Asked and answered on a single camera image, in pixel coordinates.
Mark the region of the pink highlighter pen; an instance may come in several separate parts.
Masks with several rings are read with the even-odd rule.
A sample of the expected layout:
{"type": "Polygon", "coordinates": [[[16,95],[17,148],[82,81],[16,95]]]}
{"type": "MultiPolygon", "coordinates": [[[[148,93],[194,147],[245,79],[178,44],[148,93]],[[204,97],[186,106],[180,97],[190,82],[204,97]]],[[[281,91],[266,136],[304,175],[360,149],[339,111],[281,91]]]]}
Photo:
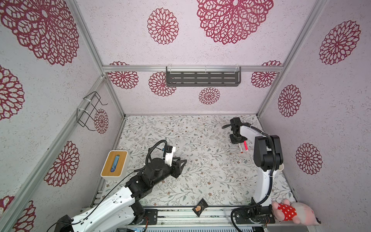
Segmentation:
{"type": "Polygon", "coordinates": [[[244,141],[243,144],[244,144],[244,148],[245,148],[245,150],[248,151],[247,141],[244,141]]]}

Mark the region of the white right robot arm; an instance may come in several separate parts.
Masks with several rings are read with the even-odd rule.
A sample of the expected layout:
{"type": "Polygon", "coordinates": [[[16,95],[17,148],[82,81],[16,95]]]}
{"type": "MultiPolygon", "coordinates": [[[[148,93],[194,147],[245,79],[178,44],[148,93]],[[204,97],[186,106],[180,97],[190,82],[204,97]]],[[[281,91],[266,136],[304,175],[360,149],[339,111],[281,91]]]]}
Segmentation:
{"type": "Polygon", "coordinates": [[[271,204],[274,177],[284,168],[279,136],[269,135],[250,123],[243,123],[240,118],[232,118],[230,123],[222,126],[222,128],[231,129],[230,139],[232,144],[241,144],[246,141],[254,142],[253,161],[258,167],[258,180],[252,198],[252,205],[269,206],[271,204]]]}

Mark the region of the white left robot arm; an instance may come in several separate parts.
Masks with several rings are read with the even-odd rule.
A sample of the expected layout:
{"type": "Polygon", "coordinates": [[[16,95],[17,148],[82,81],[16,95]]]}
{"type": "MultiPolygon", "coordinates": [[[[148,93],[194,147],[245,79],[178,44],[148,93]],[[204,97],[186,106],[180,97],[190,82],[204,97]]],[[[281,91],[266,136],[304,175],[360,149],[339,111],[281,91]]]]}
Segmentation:
{"type": "Polygon", "coordinates": [[[146,210],[140,200],[152,192],[152,188],[169,176],[178,178],[187,163],[175,157],[171,165],[161,158],[154,158],[120,190],[85,213],[61,217],[55,232],[111,232],[121,226],[140,223],[146,210]]]}

